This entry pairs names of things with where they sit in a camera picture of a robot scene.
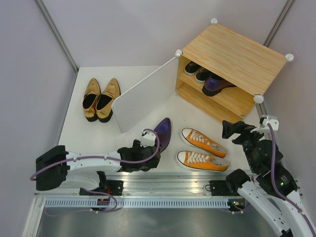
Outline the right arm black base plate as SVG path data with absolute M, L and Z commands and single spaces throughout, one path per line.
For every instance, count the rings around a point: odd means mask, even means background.
M 232 193 L 226 185 L 225 180 L 211 180 L 208 184 L 204 186 L 204 189 L 208 192 L 211 192 L 211 195 L 214 197 L 225 197 L 232 195 Z

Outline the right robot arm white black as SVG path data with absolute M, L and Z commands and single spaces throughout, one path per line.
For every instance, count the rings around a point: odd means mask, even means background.
M 269 195 L 266 198 L 245 171 L 237 169 L 226 177 L 225 188 L 231 195 L 239 194 L 268 222 L 278 237 L 314 237 L 316 227 L 302 204 L 298 186 L 291 173 L 281 164 L 275 132 L 279 122 L 271 116 L 261 117 L 259 127 L 243 121 L 222 122 L 222 138 L 234 134 L 232 142 L 242 145 L 248 165 L 257 175 L 259 186 Z

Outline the black canvas sneaker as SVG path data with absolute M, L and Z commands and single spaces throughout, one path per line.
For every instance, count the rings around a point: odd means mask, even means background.
M 196 74 L 196 81 L 204 83 L 213 73 L 205 68 L 200 68 Z
M 185 74 L 189 75 L 189 76 L 193 76 L 194 74 L 196 74 L 199 69 L 201 68 L 201 66 L 193 61 L 191 61 L 190 63 L 188 63 L 185 68 L 184 68 L 184 72 Z

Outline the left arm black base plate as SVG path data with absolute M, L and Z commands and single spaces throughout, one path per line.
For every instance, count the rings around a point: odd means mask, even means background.
M 123 181 L 122 180 L 109 180 L 107 181 L 106 186 L 99 186 L 94 190 L 85 190 L 84 188 L 80 188 L 79 195 L 80 196 L 96 196 L 96 192 L 102 192 L 111 194 L 113 196 L 121 196 L 123 191 Z

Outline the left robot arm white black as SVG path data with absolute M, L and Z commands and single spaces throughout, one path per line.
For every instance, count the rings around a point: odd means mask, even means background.
M 143 146 L 134 140 L 132 147 L 122 147 L 105 154 L 80 154 L 66 151 L 64 145 L 50 149 L 36 159 L 31 180 L 36 190 L 50 191 L 62 186 L 92 190 L 103 195 L 108 189 L 107 173 L 148 171 L 160 161 L 161 144 Z

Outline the purple loafer shoe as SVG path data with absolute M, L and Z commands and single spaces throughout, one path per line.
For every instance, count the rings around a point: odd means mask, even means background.
M 154 132 L 159 138 L 159 152 L 163 152 L 169 145 L 172 132 L 172 123 L 170 118 L 164 118 L 155 128 Z
M 212 74 L 204 83 L 202 92 L 209 97 L 220 93 L 224 88 L 235 87 L 234 84 L 223 79 L 222 77 Z

